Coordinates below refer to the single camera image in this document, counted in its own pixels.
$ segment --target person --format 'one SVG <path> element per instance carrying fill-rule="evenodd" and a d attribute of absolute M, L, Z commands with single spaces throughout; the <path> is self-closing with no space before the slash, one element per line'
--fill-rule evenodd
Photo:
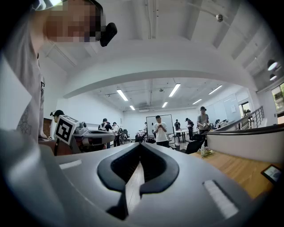
<path fill-rule="evenodd" d="M 189 118 L 186 118 L 185 121 L 187 121 L 187 128 L 188 128 L 188 131 L 189 131 L 189 140 L 193 140 L 194 123 Z"/>
<path fill-rule="evenodd" d="M 208 123 L 209 123 L 209 117 L 205 113 L 206 108 L 202 106 L 200 108 L 201 114 L 197 117 L 197 124 L 199 125 L 199 134 L 203 134 L 204 132 L 208 132 Z"/>
<path fill-rule="evenodd" d="M 17 130 L 39 144 L 50 146 L 53 152 L 55 141 L 49 141 L 43 133 L 45 81 L 39 68 L 38 52 L 47 41 L 77 42 L 89 39 L 91 30 L 96 31 L 91 25 L 93 18 L 97 18 L 95 12 L 96 6 L 84 0 L 64 1 L 53 8 L 31 11 L 18 22 L 3 49 L 9 66 L 32 96 Z M 83 21 L 79 23 L 78 18 L 83 18 Z M 66 154 L 72 154 L 70 147 L 59 143 L 58 155 Z"/>
<path fill-rule="evenodd" d="M 110 125 L 106 118 L 103 119 L 102 124 L 99 125 L 99 130 L 107 131 L 114 130 L 114 128 Z M 106 143 L 106 148 L 110 148 L 110 142 Z"/>
<path fill-rule="evenodd" d="M 169 141 L 166 135 L 167 125 L 162 122 L 161 117 L 156 116 L 157 123 L 154 124 L 154 132 L 156 133 L 156 143 L 157 145 L 169 147 Z"/>
<path fill-rule="evenodd" d="M 64 115 L 64 113 L 63 113 L 62 110 L 57 110 L 57 111 L 55 111 L 55 113 L 53 114 L 53 116 L 54 116 L 54 122 L 55 122 L 55 123 L 57 123 L 58 118 L 59 118 L 60 115 Z"/>
<path fill-rule="evenodd" d="M 144 132 L 147 132 L 147 122 L 145 122 L 145 125 L 144 125 Z"/>
<path fill-rule="evenodd" d="M 178 122 L 178 119 L 176 120 L 175 124 L 174 124 L 176 131 L 178 131 L 181 128 L 181 124 Z"/>
<path fill-rule="evenodd" d="M 115 138 L 114 138 L 114 147 L 117 146 L 120 146 L 120 142 L 119 142 L 119 129 L 120 127 L 116 124 L 116 122 L 113 123 L 113 129 L 114 129 L 114 135 L 115 135 Z"/>

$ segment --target black pants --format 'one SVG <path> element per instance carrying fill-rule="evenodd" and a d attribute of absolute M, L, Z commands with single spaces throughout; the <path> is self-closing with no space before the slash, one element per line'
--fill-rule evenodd
<path fill-rule="evenodd" d="M 203 134 L 204 132 L 208 132 L 208 129 L 206 129 L 206 130 L 199 130 L 199 134 Z M 205 138 L 204 146 L 207 147 L 207 138 Z"/>
<path fill-rule="evenodd" d="M 163 146 L 163 147 L 169 147 L 169 142 L 168 141 L 157 142 L 157 145 Z"/>
<path fill-rule="evenodd" d="M 114 147 L 116 147 L 116 145 L 120 146 L 119 136 L 115 136 L 115 138 L 114 138 Z"/>
<path fill-rule="evenodd" d="M 189 128 L 189 140 L 193 140 L 192 137 L 193 137 L 193 131 L 192 128 Z"/>

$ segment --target wooden table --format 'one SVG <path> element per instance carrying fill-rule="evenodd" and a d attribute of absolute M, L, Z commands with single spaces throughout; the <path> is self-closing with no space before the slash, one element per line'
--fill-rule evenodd
<path fill-rule="evenodd" d="M 201 158 L 200 152 L 190 155 Z M 250 160 L 219 152 L 214 152 L 204 157 L 203 160 L 235 180 L 253 199 L 262 192 L 270 191 L 273 188 L 273 184 L 260 173 L 271 164 L 269 162 Z"/>

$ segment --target window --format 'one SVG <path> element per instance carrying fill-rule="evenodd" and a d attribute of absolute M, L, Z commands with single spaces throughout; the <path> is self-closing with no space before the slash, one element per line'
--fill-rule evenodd
<path fill-rule="evenodd" d="M 246 115 L 249 115 L 251 113 L 250 107 L 249 107 L 249 102 L 244 102 L 243 104 L 239 105 L 240 113 L 241 113 L 241 118 L 243 118 Z"/>
<path fill-rule="evenodd" d="M 276 107 L 278 124 L 284 123 L 284 83 L 271 90 L 271 92 Z"/>

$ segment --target railing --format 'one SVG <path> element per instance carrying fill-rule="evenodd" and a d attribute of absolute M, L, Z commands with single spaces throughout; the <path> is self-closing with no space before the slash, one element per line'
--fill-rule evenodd
<path fill-rule="evenodd" d="M 264 119 L 263 107 L 261 106 L 256 111 L 253 111 L 247 116 L 244 116 L 240 120 L 233 122 L 230 125 L 217 129 L 215 131 L 227 131 L 227 130 L 246 130 L 258 128 Z"/>

